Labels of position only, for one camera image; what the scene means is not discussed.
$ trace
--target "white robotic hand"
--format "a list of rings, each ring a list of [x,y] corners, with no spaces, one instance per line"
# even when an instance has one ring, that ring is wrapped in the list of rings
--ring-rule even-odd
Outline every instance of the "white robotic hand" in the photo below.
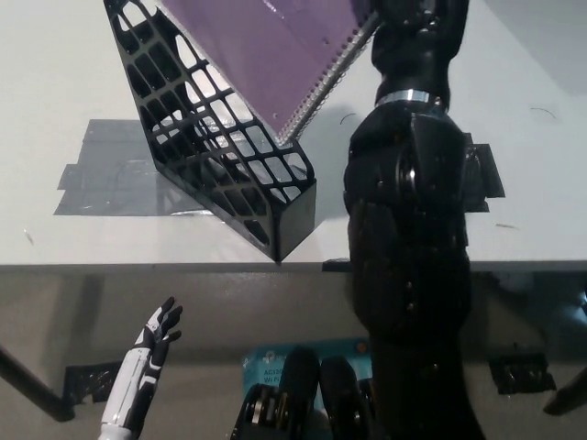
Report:
[[[169,345],[182,335],[179,331],[168,334],[180,322],[183,311],[174,305],[171,297],[157,309],[127,352],[102,416],[99,440],[139,438]]]

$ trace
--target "table leg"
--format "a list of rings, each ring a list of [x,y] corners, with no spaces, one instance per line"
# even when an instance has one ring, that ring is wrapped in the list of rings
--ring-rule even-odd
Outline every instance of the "table leg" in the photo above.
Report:
[[[2,346],[0,346],[0,378],[7,381],[55,421],[67,422],[75,417],[71,405],[57,396]]]

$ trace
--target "black robotic arm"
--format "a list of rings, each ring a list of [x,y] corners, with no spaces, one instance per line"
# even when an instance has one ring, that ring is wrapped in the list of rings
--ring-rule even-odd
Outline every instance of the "black robotic arm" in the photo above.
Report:
[[[377,105],[350,141],[345,204],[353,301],[371,337],[377,419],[393,439],[483,438],[458,333],[471,306],[465,137],[449,64],[468,0],[373,0]]]

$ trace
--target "black tape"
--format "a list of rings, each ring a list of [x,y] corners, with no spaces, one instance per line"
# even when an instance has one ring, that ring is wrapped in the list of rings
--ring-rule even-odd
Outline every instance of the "black tape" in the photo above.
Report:
[[[505,197],[492,149],[488,144],[474,144],[471,133],[467,137],[465,162],[464,203],[466,213],[488,213],[486,199]]]
[[[63,399],[70,405],[79,405],[92,396],[93,403],[106,402],[122,362],[68,367],[65,369]]]
[[[65,166],[58,189],[55,215],[207,212],[157,172],[140,121],[91,120],[78,161]]]
[[[500,394],[534,393],[555,390],[543,354],[504,356],[489,361],[493,382]]]

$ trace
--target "tabletop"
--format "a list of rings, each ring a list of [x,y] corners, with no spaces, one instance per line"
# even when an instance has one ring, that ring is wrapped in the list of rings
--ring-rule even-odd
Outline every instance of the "tabletop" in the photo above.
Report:
[[[505,191],[467,215],[474,270],[587,267],[586,17],[580,0],[471,0],[450,114],[491,146]],[[99,0],[7,2],[0,41],[0,269],[320,270],[349,256],[342,174],[380,82],[369,48],[301,137],[316,230],[277,266],[211,215],[55,215],[90,121],[138,119],[116,43]]]

